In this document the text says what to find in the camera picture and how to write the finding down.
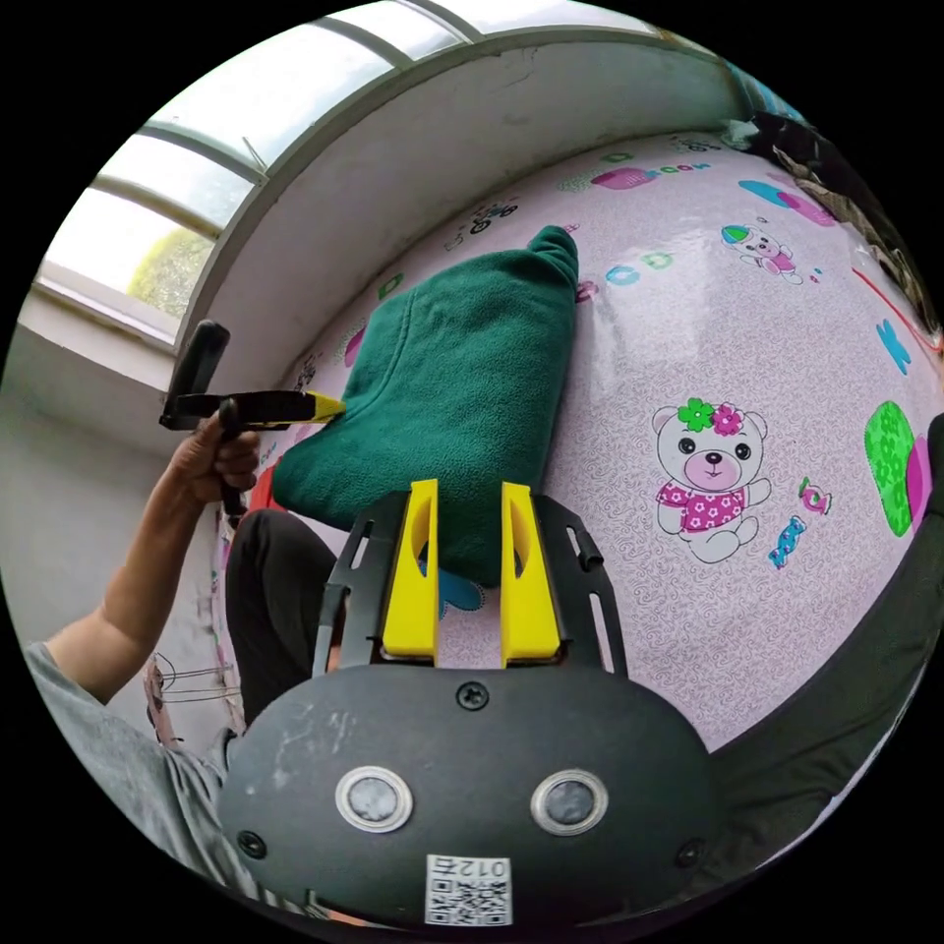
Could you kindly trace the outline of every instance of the blue sticker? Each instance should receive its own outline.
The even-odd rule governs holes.
[[[642,276],[630,265],[614,265],[607,272],[607,281],[613,285],[632,285],[638,282]]]
[[[898,339],[895,329],[889,324],[886,318],[882,324],[875,326],[875,330],[878,331],[878,336],[882,339],[885,350],[892,355],[892,360],[895,362],[898,369],[907,377],[908,364],[912,362],[912,355],[908,353],[905,345]]]
[[[420,571],[426,576],[424,560],[420,561]],[[484,604],[485,594],[477,583],[440,570],[440,619],[445,616],[449,607],[455,607],[464,613],[473,613],[481,610]]]
[[[777,539],[777,547],[774,548],[767,559],[778,570],[783,570],[787,566],[787,558],[797,549],[797,538],[806,530],[803,521],[794,515],[790,519],[790,524],[784,528]]]
[[[761,200],[766,200],[775,207],[793,209],[790,204],[784,200],[783,191],[779,187],[774,187],[771,184],[765,184],[760,180],[738,180],[737,185],[739,187],[743,187],[749,194],[753,194],[755,197],[759,197]]]

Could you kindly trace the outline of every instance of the cartoon bear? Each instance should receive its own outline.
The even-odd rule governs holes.
[[[692,398],[658,410],[652,426],[669,473],[657,496],[659,526],[703,563],[725,561],[757,534],[757,519],[743,513],[770,496],[770,482],[758,478],[767,424],[730,403]]]
[[[793,263],[794,254],[783,243],[753,226],[725,226],[721,231],[725,244],[740,253],[742,262],[758,266],[771,275],[780,275],[790,285],[802,285]]]

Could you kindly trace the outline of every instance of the tree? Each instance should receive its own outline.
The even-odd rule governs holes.
[[[189,229],[159,239],[132,276],[128,294],[174,318],[187,314],[190,296],[213,244]]]

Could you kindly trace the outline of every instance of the fingers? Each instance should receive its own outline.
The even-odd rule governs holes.
[[[231,485],[239,492],[250,492],[256,487],[256,476],[252,472],[246,472],[241,475],[226,474],[221,475],[220,478],[227,485]]]
[[[219,413],[214,413],[209,419],[201,420],[197,428],[191,433],[195,440],[210,445],[218,443],[223,435],[223,427],[219,422]]]
[[[213,463],[214,471],[223,482],[240,492],[249,492],[255,487],[258,468],[259,434],[252,432],[224,442]]]
[[[216,452],[217,462],[228,462],[230,459],[240,456],[259,454],[259,434],[258,433],[240,433],[235,440],[224,442]]]
[[[259,467],[259,453],[247,452],[230,458],[219,458],[213,463],[213,469],[220,475],[246,475]]]

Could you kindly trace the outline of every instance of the glass pane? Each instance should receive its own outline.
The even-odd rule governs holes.
[[[225,226],[253,185],[199,154],[135,135],[102,173],[147,187]]]
[[[149,209],[86,190],[46,258],[183,318],[212,248]]]
[[[271,164],[309,125],[390,68],[356,42],[300,26],[224,62],[154,118],[251,153],[246,139]]]
[[[448,49],[460,41],[429,17],[424,17],[409,7],[402,7],[393,0],[366,3],[362,7],[332,13],[331,17],[369,30],[413,59],[422,59],[423,56],[439,52],[440,49]]]
[[[648,24],[603,7],[569,0],[439,0],[452,13],[482,32],[519,30],[523,27],[616,27],[620,30],[656,31]]]

